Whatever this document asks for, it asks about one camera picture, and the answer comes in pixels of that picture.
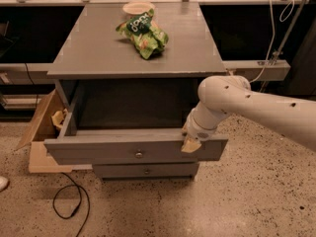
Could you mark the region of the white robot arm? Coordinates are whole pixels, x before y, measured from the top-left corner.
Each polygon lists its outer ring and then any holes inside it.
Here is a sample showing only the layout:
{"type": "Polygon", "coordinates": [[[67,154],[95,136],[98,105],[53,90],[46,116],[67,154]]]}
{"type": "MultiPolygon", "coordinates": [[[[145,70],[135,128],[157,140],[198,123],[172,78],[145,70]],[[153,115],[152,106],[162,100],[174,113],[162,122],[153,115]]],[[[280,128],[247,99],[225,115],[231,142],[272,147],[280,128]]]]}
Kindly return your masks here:
{"type": "Polygon", "coordinates": [[[210,76],[197,89],[199,102],[189,113],[182,151],[193,153],[209,141],[230,115],[252,120],[306,148],[316,150],[316,102],[254,92],[242,76],[210,76]]]}

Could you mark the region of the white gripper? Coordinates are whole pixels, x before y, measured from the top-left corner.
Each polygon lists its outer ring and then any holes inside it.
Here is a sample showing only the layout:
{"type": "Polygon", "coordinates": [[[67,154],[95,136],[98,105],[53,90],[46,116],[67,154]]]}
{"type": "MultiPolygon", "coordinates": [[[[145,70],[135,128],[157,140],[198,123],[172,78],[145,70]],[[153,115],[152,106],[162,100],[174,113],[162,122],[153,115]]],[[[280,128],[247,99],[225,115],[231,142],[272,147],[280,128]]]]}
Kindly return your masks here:
{"type": "Polygon", "coordinates": [[[204,103],[199,102],[190,111],[184,124],[185,140],[181,151],[194,153],[199,150],[203,142],[211,139],[218,125],[229,117],[229,113],[211,110],[204,103]]]}

